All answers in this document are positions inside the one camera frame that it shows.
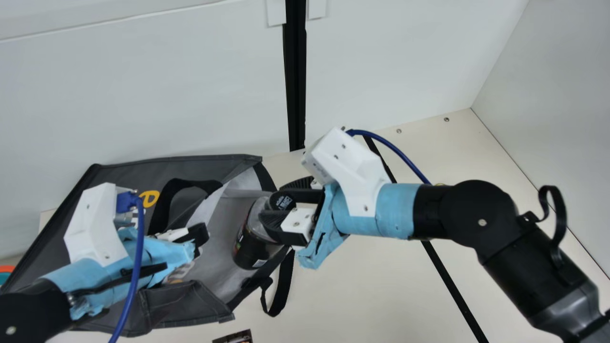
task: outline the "white mount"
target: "white mount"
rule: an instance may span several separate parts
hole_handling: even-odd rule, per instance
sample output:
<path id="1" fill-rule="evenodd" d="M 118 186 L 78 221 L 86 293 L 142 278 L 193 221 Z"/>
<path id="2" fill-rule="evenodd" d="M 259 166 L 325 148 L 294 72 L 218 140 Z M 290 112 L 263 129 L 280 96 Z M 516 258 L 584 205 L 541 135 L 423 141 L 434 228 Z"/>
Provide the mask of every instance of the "white mount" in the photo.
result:
<path id="1" fill-rule="evenodd" d="M 353 217 L 374 217 L 379 190 L 390 183 L 379 156 L 338 128 L 317 140 L 301 164 L 318 183 L 339 183 Z"/>
<path id="2" fill-rule="evenodd" d="M 70 262 L 90 258 L 107 267 L 128 256 L 117 235 L 114 217 L 117 195 L 130 191 L 108 182 L 83 191 L 63 236 Z"/>

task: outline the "white wall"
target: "white wall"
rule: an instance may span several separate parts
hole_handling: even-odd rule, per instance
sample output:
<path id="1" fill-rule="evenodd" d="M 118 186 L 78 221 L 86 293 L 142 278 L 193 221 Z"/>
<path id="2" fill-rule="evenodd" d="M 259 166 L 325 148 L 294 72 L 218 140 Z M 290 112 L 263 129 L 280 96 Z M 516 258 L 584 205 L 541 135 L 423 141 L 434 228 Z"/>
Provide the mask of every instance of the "white wall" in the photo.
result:
<path id="1" fill-rule="evenodd" d="M 281 27 L 219 2 L 0 41 L 0 258 L 92 163 L 288 150 Z"/>
<path id="2" fill-rule="evenodd" d="M 307 22 L 307 142 L 472 105 L 528 0 L 329 0 Z"/>
<path id="3" fill-rule="evenodd" d="M 570 229 L 606 274 L 609 18 L 607 0 L 531 0 L 473 105 L 537 187 L 559 186 Z"/>
<path id="4" fill-rule="evenodd" d="M 230 0 L 3 0 L 0 39 L 218 1 Z"/>

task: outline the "black arm segment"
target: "black arm segment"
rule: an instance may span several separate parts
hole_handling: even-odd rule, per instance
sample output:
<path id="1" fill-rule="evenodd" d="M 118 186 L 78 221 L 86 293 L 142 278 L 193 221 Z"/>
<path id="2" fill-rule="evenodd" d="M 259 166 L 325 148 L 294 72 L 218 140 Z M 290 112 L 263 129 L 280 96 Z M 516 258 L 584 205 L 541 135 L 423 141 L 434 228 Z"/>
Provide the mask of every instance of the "black arm segment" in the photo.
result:
<path id="1" fill-rule="evenodd" d="M 519 215 L 510 196 L 489 182 L 424 185 L 415 197 L 413 238 L 451 239 L 475 249 L 533 327 L 564 342 L 610 342 L 597 287 L 563 252 L 562 264 L 553 262 L 551 239 L 528 214 Z"/>

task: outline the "black vertical pole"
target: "black vertical pole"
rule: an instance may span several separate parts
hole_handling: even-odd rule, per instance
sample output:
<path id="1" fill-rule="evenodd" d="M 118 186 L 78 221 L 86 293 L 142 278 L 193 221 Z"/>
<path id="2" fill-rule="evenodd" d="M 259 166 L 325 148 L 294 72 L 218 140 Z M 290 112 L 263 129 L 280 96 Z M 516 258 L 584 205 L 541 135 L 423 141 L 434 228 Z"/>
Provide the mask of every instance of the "black vertical pole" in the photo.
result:
<path id="1" fill-rule="evenodd" d="M 284 74 L 290 150 L 305 147 L 306 0 L 286 0 Z"/>

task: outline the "bag handle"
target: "bag handle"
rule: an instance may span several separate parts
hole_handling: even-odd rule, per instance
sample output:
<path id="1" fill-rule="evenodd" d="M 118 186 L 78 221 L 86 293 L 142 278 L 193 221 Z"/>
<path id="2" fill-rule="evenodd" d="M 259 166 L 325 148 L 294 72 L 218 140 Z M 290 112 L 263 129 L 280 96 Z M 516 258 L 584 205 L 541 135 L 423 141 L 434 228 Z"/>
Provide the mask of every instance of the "bag handle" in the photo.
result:
<path id="1" fill-rule="evenodd" d="M 163 233 L 167 229 L 170 220 L 171 201 L 181 190 L 197 187 L 209 196 L 222 186 L 223 184 L 216 180 L 189 181 L 177 178 L 169 180 L 161 190 L 155 209 L 152 212 L 148 235 Z"/>
<path id="2" fill-rule="evenodd" d="M 288 293 L 290 293 L 290 283 L 292 281 L 294 264 L 295 251 L 291 250 L 290 253 L 284 257 L 282 264 L 279 266 L 278 289 L 275 291 L 273 303 L 269 309 L 267 309 L 267 298 L 265 297 L 265 293 L 267 293 L 267 289 L 273 283 L 273 279 L 267 278 L 260 284 L 260 304 L 263 307 L 263 311 L 271 317 L 276 317 L 286 306 Z"/>

